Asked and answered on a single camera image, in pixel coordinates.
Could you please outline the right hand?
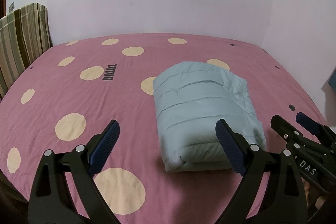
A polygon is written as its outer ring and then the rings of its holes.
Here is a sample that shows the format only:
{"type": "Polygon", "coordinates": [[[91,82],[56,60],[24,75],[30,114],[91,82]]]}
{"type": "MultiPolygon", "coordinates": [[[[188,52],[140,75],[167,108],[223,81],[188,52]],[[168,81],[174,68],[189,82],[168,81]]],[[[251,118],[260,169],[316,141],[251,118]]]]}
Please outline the right hand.
{"type": "Polygon", "coordinates": [[[313,207],[319,210],[328,199],[328,196],[322,196],[313,185],[309,184],[308,181],[302,179],[302,182],[305,190],[307,207],[313,207]]]}

